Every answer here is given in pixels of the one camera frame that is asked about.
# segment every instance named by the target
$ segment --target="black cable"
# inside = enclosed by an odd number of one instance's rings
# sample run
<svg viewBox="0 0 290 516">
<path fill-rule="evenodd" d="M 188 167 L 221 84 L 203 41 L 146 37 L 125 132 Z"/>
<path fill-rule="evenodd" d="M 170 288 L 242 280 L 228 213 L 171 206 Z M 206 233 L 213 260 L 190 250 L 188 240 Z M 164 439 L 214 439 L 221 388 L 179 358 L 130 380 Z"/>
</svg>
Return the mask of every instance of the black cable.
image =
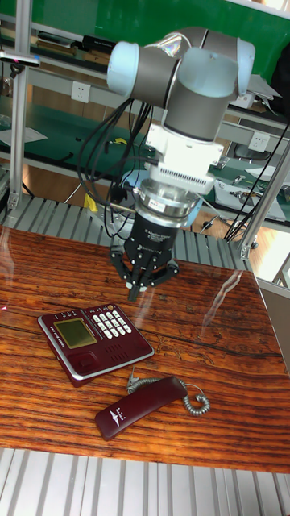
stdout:
<svg viewBox="0 0 290 516">
<path fill-rule="evenodd" d="M 25 183 L 23 183 L 23 188 L 27 191 L 27 193 L 31 196 L 31 197 L 34 197 L 35 195 L 31 192 L 31 190 L 29 190 L 28 186 L 26 186 Z"/>
<path fill-rule="evenodd" d="M 125 211 L 125 210 L 116 211 L 116 209 L 114 209 L 114 214 L 116 214 L 116 215 L 121 215 L 121 217 L 125 217 L 125 218 L 127 218 L 127 219 L 129 219 L 129 220 L 133 220 L 133 218 L 134 218 L 134 216 L 135 216 L 135 213 L 130 212 L 130 213 L 129 213 L 129 216 L 128 216 L 128 215 L 124 215 L 124 213 L 122 213 L 123 211 Z"/>
<path fill-rule="evenodd" d="M 133 106 L 133 103 L 130 105 L 130 109 L 129 109 L 129 131 L 130 131 L 130 138 L 132 137 L 132 134 L 133 134 L 133 127 L 132 127 L 132 122 L 131 122 L 131 116 L 132 116 L 132 106 Z M 134 144 L 132 145 L 132 151 L 133 151 L 133 155 L 135 156 L 135 148 L 134 148 Z M 131 168 L 131 171 L 128 173 L 128 175 L 126 177 L 129 177 L 130 174 L 132 174 L 133 170 L 135 169 L 135 161 L 133 163 L 133 166 Z"/>
<path fill-rule="evenodd" d="M 78 154 L 78 158 L 77 158 L 77 175 L 78 175 L 78 178 L 80 180 L 80 183 L 83 187 L 83 189 L 85 190 L 85 192 L 96 202 L 99 202 L 100 204 L 103 204 L 105 205 L 106 204 L 106 201 L 102 198 L 102 196 L 96 191 L 93 183 L 92 183 L 92 189 L 93 189 L 93 193 L 91 193 L 91 191 L 87 188 L 83 178 L 82 178 L 82 170 L 81 170 L 81 158 L 82 158 L 82 154 L 85 150 L 85 147 L 86 145 L 88 144 L 88 142 L 103 128 L 106 126 L 107 123 L 110 122 L 110 120 L 114 120 L 116 117 L 118 117 L 118 113 L 121 113 L 123 112 L 126 107 L 130 104 L 131 100 L 128 99 L 126 100 L 123 104 L 121 104 L 121 106 L 119 106 L 116 110 L 112 111 L 112 113 L 109 114 L 109 116 L 106 117 L 105 120 L 103 120 L 88 136 L 87 138 L 85 139 L 84 143 L 81 145 L 81 149 L 80 149 L 80 152 Z M 90 154 L 89 156 L 89 159 L 87 160 L 86 162 L 86 166 L 85 166 L 85 170 L 84 170 L 84 175 L 85 175 L 85 179 L 87 181 L 89 181 L 89 176 L 88 176 L 88 173 L 87 173 L 87 167 L 88 167 L 88 164 L 89 164 L 89 161 L 90 161 L 90 158 L 91 156 L 93 155 L 93 153 Z"/>
<path fill-rule="evenodd" d="M 236 215 L 236 217 L 235 217 L 235 219 L 234 219 L 234 221 L 233 221 L 233 223 L 232 223 L 231 227 L 230 227 L 230 228 L 228 229 L 228 231 L 226 232 L 226 235 L 225 235 L 224 239 L 225 239 L 225 240 L 227 240 L 228 242 L 230 241 L 230 239 L 235 238 L 235 236 L 237 235 L 237 233 L 240 231 L 241 227 L 242 227 L 242 226 L 244 225 L 244 223 L 249 219 L 249 217 L 251 217 L 251 216 L 254 214 L 254 212 L 255 212 L 256 208 L 258 207 L 258 204 L 259 204 L 259 202 L 260 202 L 260 199 L 259 199 L 259 201 L 257 202 L 257 204 L 252 208 L 252 210 L 251 210 L 249 213 L 247 213 L 247 214 L 246 214 L 245 218 L 244 218 L 242 221 L 240 221 L 240 223 L 239 223 L 236 227 L 234 226 L 234 224 L 235 224 L 235 223 L 237 222 L 237 220 L 238 220 L 238 217 L 239 217 L 241 214 L 243 214 L 243 209 L 244 209 L 245 205 L 247 204 L 248 200 L 251 198 L 251 194 L 252 194 L 252 192 L 254 191 L 254 188 L 256 187 L 256 185 L 257 185 L 257 183 L 258 183 L 258 181 L 259 181 L 260 177 L 261 177 L 261 176 L 263 175 L 263 173 L 265 172 L 266 167 L 269 165 L 269 163 L 270 163 L 270 161 L 271 161 L 271 158 L 275 155 L 275 152 L 276 152 L 277 148 L 279 147 L 279 145 L 280 145 L 280 143 L 281 143 L 281 141 L 282 141 L 282 139 L 283 139 L 283 137 L 284 137 L 284 134 L 285 134 L 285 132 L 287 131 L 288 127 L 289 127 L 289 124 L 287 124 L 287 126 L 284 128 L 284 131 L 283 131 L 282 135 L 280 136 L 280 138 L 279 138 L 279 140 L 278 140 L 278 142 L 277 142 L 277 144 L 276 144 L 276 146 L 275 146 L 275 148 L 274 148 L 274 150 L 273 150 L 272 154 L 271 154 L 271 155 L 270 155 L 270 157 L 267 159 L 266 164 L 263 166 L 262 172 L 261 172 L 261 173 L 258 175 L 258 177 L 256 178 L 256 180 L 255 180 L 254 184 L 253 184 L 253 185 L 252 185 L 252 187 L 251 187 L 250 192 L 247 194 L 246 199 L 245 199 L 244 203 L 242 204 L 242 207 L 240 208 L 239 212 L 237 213 L 237 215 Z"/>
<path fill-rule="evenodd" d="M 3 50 L 1 26 L 0 26 L 0 50 L 1 51 Z M 4 86 L 4 63 L 2 62 L 1 63 L 1 94 L 2 94 L 2 90 L 3 90 L 3 86 Z"/>
<path fill-rule="evenodd" d="M 135 138 L 137 136 L 137 134 L 139 133 L 139 131 L 141 130 L 141 128 L 143 127 L 143 124 L 144 122 L 147 120 L 147 117 L 149 115 L 151 111 L 151 120 L 152 120 L 152 116 L 153 116 L 153 108 L 152 106 L 148 105 L 148 104 L 144 104 L 142 103 L 141 107 L 140 107 L 140 110 L 139 110 L 139 114 L 138 114 L 138 117 L 137 117 L 137 120 L 135 122 L 135 125 L 134 125 L 134 129 L 132 130 L 132 128 L 130 128 L 130 138 L 129 138 L 129 142 L 127 144 L 127 147 L 129 147 L 129 151 L 130 149 L 132 148 L 132 146 L 134 145 L 134 141 L 135 141 Z M 138 152 L 138 156 L 136 157 L 136 159 L 138 159 L 138 163 L 140 164 L 140 161 L 142 160 L 142 157 L 139 155 L 140 153 L 140 148 L 141 148 L 141 145 L 143 144 L 144 140 L 147 138 L 147 133 L 149 131 L 149 127 L 147 129 L 147 132 L 146 134 L 144 135 L 144 137 L 142 138 L 141 142 L 140 142 L 140 145 L 139 145 L 139 152 Z M 148 159 L 147 157 L 145 158 L 145 161 L 149 161 L 151 162 L 151 159 Z M 132 170 L 129 172 L 129 174 L 127 174 L 126 178 L 130 176 L 130 174 L 132 173 Z M 120 173 L 118 175 L 118 178 L 117 179 L 113 179 L 111 181 L 111 184 L 110 184 L 110 187 L 109 187 L 109 191 L 108 191 L 108 194 L 107 194 L 107 198 L 109 198 L 110 196 L 110 191 L 112 190 L 113 188 L 113 184 L 116 184 L 118 185 L 119 182 L 122 180 L 122 168 L 120 168 Z M 121 229 L 123 229 L 123 227 L 125 226 L 126 224 L 126 221 L 128 220 L 128 218 L 130 217 L 130 215 L 127 215 L 126 218 L 125 218 L 125 221 L 123 223 L 123 225 L 121 226 L 121 228 L 119 228 L 119 230 L 117 231 L 117 233 L 115 233 L 114 235 L 110 235 L 109 233 L 109 230 L 108 230 L 108 227 L 107 227 L 107 224 L 106 224 L 106 208 L 105 208 L 105 213 L 104 213 L 104 224 L 105 224 L 105 229 L 106 229 L 106 233 L 109 237 L 112 237 L 112 236 L 119 236 L 120 238 L 124 239 L 120 234 L 119 232 L 121 231 Z"/>
<path fill-rule="evenodd" d="M 67 156 L 60 158 L 60 160 L 58 160 L 58 162 L 64 163 L 65 161 L 70 160 L 71 158 L 73 158 L 73 152 L 69 152 Z"/>
<path fill-rule="evenodd" d="M 158 165 L 159 161 L 156 158 L 151 158 L 149 156 L 128 156 L 125 158 L 122 158 L 121 160 L 117 161 L 117 163 L 112 164 L 108 169 L 105 170 L 105 172 L 102 175 L 109 174 L 119 165 L 122 165 L 123 163 L 126 163 L 130 160 L 139 160 L 139 161 L 147 161 L 148 163 Z"/>
<path fill-rule="evenodd" d="M 113 117 L 107 124 L 107 127 L 102 131 L 101 135 L 97 139 L 97 142 L 94 144 L 93 149 L 89 155 L 89 158 L 85 164 L 85 174 L 88 177 L 88 180 L 91 182 L 93 182 L 95 180 L 96 165 L 97 165 L 99 155 L 97 154 L 97 159 L 95 159 L 95 161 L 93 162 L 93 164 L 90 167 L 90 175 L 88 174 L 89 163 L 92 160 L 93 154 L 96 152 L 96 149 L 100 146 L 100 144 L 101 144 L 101 152 L 103 152 L 105 143 L 109 138 L 110 129 L 114 129 L 115 125 L 116 125 L 116 118 Z"/>
<path fill-rule="evenodd" d="M 93 166 L 91 168 L 91 177 L 90 177 L 91 181 L 94 180 L 97 163 L 98 163 L 98 160 L 100 159 L 101 154 L 103 153 L 103 150 L 104 150 L 104 147 L 106 145 L 106 142 L 109 139 L 110 134 L 113 132 L 115 126 L 118 123 L 118 120 L 121 118 L 121 116 L 123 115 L 123 113 L 124 113 L 126 108 L 127 108 L 127 104 L 123 105 L 121 110 L 117 110 L 116 111 L 116 114 L 115 114 L 114 118 L 110 121 L 110 123 L 108 124 L 107 128 L 103 131 L 101 137 L 99 138 L 99 140 L 97 141 L 97 143 L 95 144 L 95 146 L 94 146 L 94 148 L 93 148 L 93 150 L 91 152 L 91 156 L 92 156 L 93 152 L 95 151 L 95 149 L 97 148 L 99 143 L 103 140 L 102 143 L 101 143 L 101 146 L 99 148 L 99 151 L 98 151 L 98 153 L 97 153 L 97 155 L 95 157 L 95 160 L 93 162 Z"/>
<path fill-rule="evenodd" d="M 118 113 L 123 107 L 124 110 L 126 107 L 130 104 L 131 100 L 127 99 L 121 106 L 119 106 L 116 110 L 112 111 L 105 120 L 103 120 L 101 123 L 98 124 L 98 126 L 86 137 L 84 143 L 81 145 L 81 149 L 79 151 L 78 159 L 77 159 L 77 170 L 78 172 L 81 172 L 81 158 L 82 154 L 85 150 L 86 145 L 88 142 L 111 120 L 116 116 L 116 113 Z"/>
</svg>

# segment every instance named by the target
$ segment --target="metal frame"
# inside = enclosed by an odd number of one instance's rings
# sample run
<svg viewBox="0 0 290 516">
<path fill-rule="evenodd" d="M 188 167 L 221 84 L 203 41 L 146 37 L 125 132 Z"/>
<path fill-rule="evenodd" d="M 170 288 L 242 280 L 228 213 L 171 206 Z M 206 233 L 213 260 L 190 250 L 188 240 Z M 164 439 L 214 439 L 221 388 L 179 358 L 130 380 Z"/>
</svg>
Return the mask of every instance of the metal frame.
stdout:
<svg viewBox="0 0 290 516">
<path fill-rule="evenodd" d="M 8 158 L 7 152 L 0 151 L 0 158 L 7 160 L 7 158 Z M 63 176 L 74 177 L 74 178 L 77 177 L 77 173 L 75 170 L 64 169 L 64 168 L 54 165 L 54 164 L 44 163 L 43 161 L 38 161 L 38 160 L 33 160 L 32 158 L 24 157 L 23 164 L 30 165 L 31 167 L 36 167 L 37 169 L 48 170 L 49 172 L 56 172 L 56 173 L 62 174 Z M 110 185 L 109 180 L 103 180 L 103 179 L 101 179 L 97 183 L 99 185 L 105 185 L 105 186 Z"/>
<path fill-rule="evenodd" d="M 31 9 L 32 0 L 17 1 L 15 51 L 18 54 L 30 53 Z M 9 208 L 18 205 L 22 194 L 27 78 L 28 71 L 25 67 L 14 79 Z"/>
<path fill-rule="evenodd" d="M 251 244 L 254 241 L 259 228 L 262 226 L 263 220 L 267 216 L 267 212 L 269 211 L 280 188 L 282 187 L 282 185 L 284 183 L 284 179 L 288 175 L 289 170 L 290 170 L 290 141 L 288 142 L 285 152 L 282 155 L 280 162 L 278 163 L 278 166 L 276 167 L 276 170 L 273 173 L 271 180 L 269 181 L 267 189 L 258 204 L 258 208 L 257 208 L 256 212 L 254 213 L 253 217 L 251 218 L 251 221 L 249 222 L 247 229 L 245 230 L 245 232 L 238 244 L 238 248 L 241 251 L 241 257 L 244 260 L 249 259 Z"/>
<path fill-rule="evenodd" d="M 285 128 L 285 122 L 279 121 L 279 117 L 277 117 L 278 120 L 266 119 L 264 117 L 259 116 L 259 112 L 257 112 L 257 111 L 253 111 L 253 110 L 239 111 L 239 110 L 235 109 L 235 107 L 232 106 L 231 104 L 229 104 L 229 107 L 226 110 L 226 114 L 236 116 L 239 119 L 245 119 L 245 120 L 250 120 L 252 122 L 257 122 L 264 126 L 276 127 L 277 129 L 282 129 L 282 130 Z"/>
<path fill-rule="evenodd" d="M 256 129 L 253 129 L 251 127 L 245 127 L 242 125 L 237 125 L 233 122 L 227 122 L 226 120 L 223 120 L 217 136 L 218 138 L 228 139 L 230 142 L 235 142 L 237 144 L 248 146 L 256 131 Z M 266 131 L 259 132 L 265 132 L 265 134 L 268 134 L 270 136 L 270 140 L 267 144 L 266 150 L 269 152 L 273 152 L 280 140 L 280 137 L 278 135 L 270 135 Z M 280 155 L 283 154 L 287 147 L 288 141 L 288 138 L 283 138 L 275 153 Z"/>
<path fill-rule="evenodd" d="M 61 69 L 64 68 L 66 70 L 71 70 L 72 72 L 83 73 L 84 75 L 88 75 L 91 77 L 97 77 L 98 79 L 103 79 L 103 80 L 106 79 L 105 73 L 97 72 L 96 70 L 93 70 L 91 68 L 80 67 L 78 64 L 71 64 L 71 63 L 67 63 L 66 61 L 62 61 L 60 59 L 56 60 L 56 59 L 53 59 L 52 57 L 46 57 L 46 56 L 41 56 L 40 59 L 41 59 L 42 63 L 46 63 L 47 65 L 54 66 L 55 68 L 56 67 L 61 68 Z"/>
<path fill-rule="evenodd" d="M 206 205 L 204 204 L 203 208 L 205 208 L 205 210 L 207 212 L 209 212 L 213 215 L 216 215 L 218 212 L 222 217 L 234 219 L 237 215 L 237 212 L 230 211 L 225 206 L 219 206 L 218 208 L 214 208 L 214 207 L 210 208 L 208 204 L 206 204 Z M 244 216 L 245 215 L 240 215 L 238 217 L 238 221 L 241 221 L 242 218 L 244 218 Z M 270 229 L 275 229 L 276 231 L 282 231 L 283 233 L 290 233 L 290 225 L 286 225 L 283 222 L 275 221 L 274 219 L 272 221 L 269 218 L 264 219 L 263 227 L 269 227 Z"/>
<path fill-rule="evenodd" d="M 282 263 L 278 273 L 273 279 L 273 283 L 279 284 L 280 282 L 282 283 L 283 287 L 290 289 L 290 252 L 288 256 L 286 256 L 285 261 Z"/>
<path fill-rule="evenodd" d="M 262 280 L 259 277 L 257 277 L 257 282 L 260 289 L 267 290 L 271 293 L 276 293 L 278 296 L 281 296 L 282 298 L 290 299 L 290 289 L 287 289 L 282 285 L 276 285 L 275 283 L 271 283 L 267 280 Z"/>
</svg>

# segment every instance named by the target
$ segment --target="electrical outlet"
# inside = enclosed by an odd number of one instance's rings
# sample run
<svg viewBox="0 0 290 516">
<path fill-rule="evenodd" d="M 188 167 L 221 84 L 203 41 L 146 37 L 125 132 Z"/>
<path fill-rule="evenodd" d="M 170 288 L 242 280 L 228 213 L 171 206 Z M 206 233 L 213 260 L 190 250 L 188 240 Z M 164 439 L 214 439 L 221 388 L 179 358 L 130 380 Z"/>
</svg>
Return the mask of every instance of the electrical outlet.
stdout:
<svg viewBox="0 0 290 516">
<path fill-rule="evenodd" d="M 83 82 L 73 81 L 72 83 L 72 99 L 78 100 L 79 102 L 89 102 L 89 91 L 90 84 L 84 84 Z"/>
<path fill-rule="evenodd" d="M 270 136 L 264 132 L 255 132 L 249 144 L 251 151 L 264 152 L 266 151 L 267 143 L 270 140 Z"/>
<path fill-rule="evenodd" d="M 255 94 L 247 92 L 245 95 L 239 95 L 237 100 L 231 100 L 230 104 L 233 106 L 243 107 L 245 110 L 251 107 L 255 100 Z"/>
</svg>

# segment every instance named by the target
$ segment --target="workbench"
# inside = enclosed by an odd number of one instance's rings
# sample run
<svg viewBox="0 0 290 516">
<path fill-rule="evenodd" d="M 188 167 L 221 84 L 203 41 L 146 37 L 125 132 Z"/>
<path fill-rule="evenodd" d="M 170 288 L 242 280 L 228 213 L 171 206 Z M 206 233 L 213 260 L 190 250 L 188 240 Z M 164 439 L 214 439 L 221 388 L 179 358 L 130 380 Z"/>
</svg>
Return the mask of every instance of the workbench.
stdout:
<svg viewBox="0 0 290 516">
<path fill-rule="evenodd" d="M 11 98 L 1 98 L 0 111 L 1 114 L 11 116 Z M 99 121 L 85 119 L 75 114 L 28 103 L 26 127 L 35 129 L 47 138 L 25 144 L 24 163 L 76 177 L 77 159 L 81 146 L 99 123 Z M 110 141 L 114 141 L 116 138 L 127 141 L 129 136 L 130 133 L 127 129 L 116 127 L 110 134 Z M 81 160 L 81 167 L 85 167 L 85 163 L 97 138 L 98 135 L 86 145 Z M 136 143 L 139 144 L 142 139 L 143 135 L 138 135 Z M 121 159 L 124 153 L 124 145 L 108 144 L 107 152 L 104 149 L 98 167 L 100 169 L 109 168 Z M 1 140 L 0 156 L 10 159 L 10 147 Z M 124 171 L 131 170 L 133 163 L 134 161 L 131 160 L 125 164 Z"/>
<path fill-rule="evenodd" d="M 230 158 L 226 166 L 219 170 L 217 167 L 211 166 L 209 171 L 219 180 L 226 183 L 227 185 L 231 185 L 234 179 L 237 176 L 244 176 L 244 179 L 240 181 L 236 186 L 241 187 L 243 189 L 249 189 L 255 183 L 255 177 L 252 176 L 246 170 L 262 168 L 263 164 L 259 167 L 257 164 L 250 164 L 243 160 L 235 160 Z M 259 181 L 258 185 L 262 185 L 265 189 L 267 187 L 266 181 Z M 280 205 L 281 210 L 283 211 L 286 220 L 284 222 L 279 220 L 274 220 L 273 218 L 266 217 L 263 221 L 263 226 L 271 227 L 272 229 L 290 232 L 290 202 L 286 202 L 283 195 L 279 194 L 276 197 L 278 204 Z M 229 208 L 227 206 L 222 206 L 216 202 L 214 188 L 209 192 L 206 196 L 206 200 L 210 202 L 216 209 L 220 210 L 225 216 L 230 218 L 234 218 L 237 214 L 237 211 Z"/>
<path fill-rule="evenodd" d="M 290 380 L 251 272 L 179 261 L 178 278 L 130 303 L 104 247 L 2 227 L 0 254 L 0 445 L 10 479 L 0 503 L 9 514 L 23 514 L 28 494 L 30 516 L 187 516 L 194 506 L 198 516 L 255 516 L 260 504 L 287 514 Z M 173 402 L 103 441 L 94 416 L 126 395 L 131 367 L 74 389 L 37 317 L 111 301 L 155 349 L 135 375 L 198 385 L 208 414 L 192 418 Z"/>
</svg>

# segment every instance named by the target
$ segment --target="wooden table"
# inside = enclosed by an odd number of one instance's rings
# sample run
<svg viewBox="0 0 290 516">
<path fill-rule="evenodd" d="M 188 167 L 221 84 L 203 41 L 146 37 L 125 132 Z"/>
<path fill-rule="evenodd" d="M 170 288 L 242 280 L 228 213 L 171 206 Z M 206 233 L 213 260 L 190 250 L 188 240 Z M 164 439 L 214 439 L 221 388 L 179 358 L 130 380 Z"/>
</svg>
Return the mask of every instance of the wooden table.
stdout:
<svg viewBox="0 0 290 516">
<path fill-rule="evenodd" d="M 126 395 L 131 367 L 74 389 L 37 317 L 109 301 L 155 348 L 135 375 L 199 385 L 208 414 L 179 400 L 102 440 L 94 416 Z M 290 472 L 290 381 L 251 273 L 180 262 L 178 278 L 131 303 L 106 248 L 3 227 L 0 302 L 0 446 Z"/>
</svg>

